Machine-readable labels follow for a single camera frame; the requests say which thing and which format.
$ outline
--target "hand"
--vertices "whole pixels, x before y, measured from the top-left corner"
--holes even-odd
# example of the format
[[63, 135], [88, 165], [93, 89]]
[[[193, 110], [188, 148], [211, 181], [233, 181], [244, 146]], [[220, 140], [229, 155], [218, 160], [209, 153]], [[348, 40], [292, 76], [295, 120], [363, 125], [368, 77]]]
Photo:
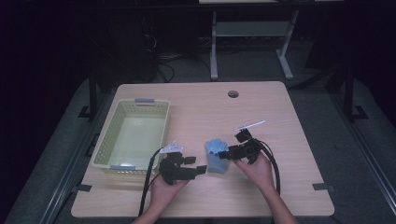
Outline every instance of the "hand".
[[262, 153], [253, 164], [234, 162], [262, 193], [275, 189], [271, 162]]
[[173, 185], [168, 185], [162, 176], [158, 176], [151, 184], [151, 200], [148, 210], [138, 217], [134, 224], [155, 223], [165, 208], [173, 201], [178, 192], [183, 189], [190, 180], [182, 180]]

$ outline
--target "blue cloth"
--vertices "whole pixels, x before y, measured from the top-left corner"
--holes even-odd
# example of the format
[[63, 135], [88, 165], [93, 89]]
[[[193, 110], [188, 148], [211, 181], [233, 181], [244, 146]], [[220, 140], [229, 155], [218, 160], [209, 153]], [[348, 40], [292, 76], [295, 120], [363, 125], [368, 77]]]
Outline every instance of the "blue cloth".
[[228, 160], [221, 160], [219, 152], [228, 150], [227, 143], [213, 139], [205, 143], [207, 152], [207, 171], [224, 174], [227, 171]]

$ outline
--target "dark background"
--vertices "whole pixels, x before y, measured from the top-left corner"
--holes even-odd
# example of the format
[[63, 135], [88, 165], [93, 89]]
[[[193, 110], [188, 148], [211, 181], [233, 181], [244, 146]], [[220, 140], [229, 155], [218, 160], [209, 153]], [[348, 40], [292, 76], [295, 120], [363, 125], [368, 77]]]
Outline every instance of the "dark background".
[[[358, 4], [325, 17], [320, 15], [320, 29], [315, 30], [317, 40], [307, 66], [324, 69], [334, 63], [347, 63], [356, 78], [369, 87], [389, 120], [396, 124], [394, 5]], [[178, 13], [168, 21], [154, 18], [164, 41], [177, 42], [173, 34], [179, 38], [210, 36], [202, 28], [208, 27], [206, 23], [200, 23], [210, 22], [210, 13]], [[315, 13], [303, 11], [295, 35], [309, 32], [312, 17], [315, 18]], [[122, 21], [127, 21], [127, 31], [131, 27], [141, 29], [135, 26], [138, 15], [79, 10], [73, 1], [1, 3], [0, 222], [7, 217], [35, 168], [74, 92], [92, 70], [98, 70], [98, 76], [102, 77], [98, 83], [102, 91], [121, 82], [149, 82], [155, 76], [152, 71], [155, 65], [143, 48], [142, 30], [130, 33], [133, 44], [128, 39], [114, 38], [125, 25]], [[112, 68], [108, 71], [97, 69], [101, 58], [108, 57], [102, 49], [120, 56], [108, 66]], [[123, 67], [120, 60], [135, 63]]]

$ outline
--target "basket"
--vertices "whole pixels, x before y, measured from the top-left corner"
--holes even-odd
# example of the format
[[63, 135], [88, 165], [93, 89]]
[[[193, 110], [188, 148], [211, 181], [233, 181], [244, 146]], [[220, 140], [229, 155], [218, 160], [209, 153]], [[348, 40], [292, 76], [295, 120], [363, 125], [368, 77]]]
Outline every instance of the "basket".
[[105, 135], [97, 144], [92, 166], [107, 173], [145, 175], [150, 158], [164, 145], [169, 105], [169, 101], [157, 99], [119, 100], [103, 129]]

